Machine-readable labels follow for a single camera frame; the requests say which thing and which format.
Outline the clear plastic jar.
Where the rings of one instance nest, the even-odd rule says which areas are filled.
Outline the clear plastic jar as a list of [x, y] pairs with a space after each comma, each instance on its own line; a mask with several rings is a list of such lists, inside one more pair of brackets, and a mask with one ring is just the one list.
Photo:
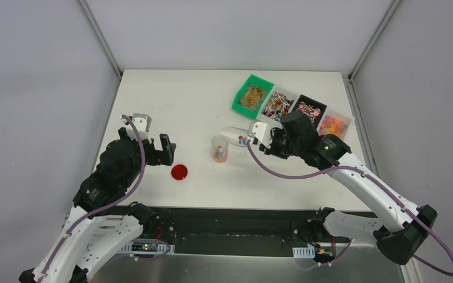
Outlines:
[[224, 163], [228, 160], [228, 143], [220, 136], [214, 136], [211, 141], [212, 158], [217, 163]]

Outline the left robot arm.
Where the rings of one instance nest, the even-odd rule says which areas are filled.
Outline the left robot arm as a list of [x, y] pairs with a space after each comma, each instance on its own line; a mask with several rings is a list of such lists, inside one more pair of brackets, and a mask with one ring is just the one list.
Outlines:
[[146, 166], [171, 166], [176, 144], [160, 134], [161, 150], [147, 130], [119, 128], [99, 156], [95, 171], [80, 185], [54, 247], [19, 282], [89, 282], [123, 246], [156, 231], [156, 212], [136, 202], [120, 206], [143, 179]]

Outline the clear plastic scoop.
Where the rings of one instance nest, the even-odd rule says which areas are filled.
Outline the clear plastic scoop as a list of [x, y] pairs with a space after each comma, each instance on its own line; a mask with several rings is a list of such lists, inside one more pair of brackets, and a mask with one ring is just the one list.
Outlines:
[[226, 143], [239, 147], [246, 147], [247, 141], [250, 139], [248, 130], [237, 127], [224, 127], [219, 132], [219, 136]]

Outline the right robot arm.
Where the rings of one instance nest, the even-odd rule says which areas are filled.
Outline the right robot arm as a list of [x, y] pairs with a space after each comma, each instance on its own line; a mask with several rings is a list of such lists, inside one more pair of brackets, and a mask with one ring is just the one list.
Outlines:
[[290, 112], [281, 120], [281, 127], [266, 130], [260, 145], [266, 155], [282, 159], [295, 156], [305, 164], [338, 181], [359, 198], [375, 218], [349, 215], [333, 208], [320, 209], [301, 230], [302, 238], [310, 242], [324, 242], [332, 236], [357, 239], [372, 245], [390, 261], [405, 265], [427, 238], [423, 228], [431, 228], [437, 212], [429, 205], [418, 206], [377, 179], [334, 134], [319, 135], [308, 117]]

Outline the red jar lid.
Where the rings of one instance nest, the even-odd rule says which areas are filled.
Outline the red jar lid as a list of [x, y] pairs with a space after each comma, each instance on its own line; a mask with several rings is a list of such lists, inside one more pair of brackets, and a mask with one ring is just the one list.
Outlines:
[[188, 176], [188, 168], [184, 164], [177, 164], [172, 167], [171, 176], [175, 180], [184, 180]]

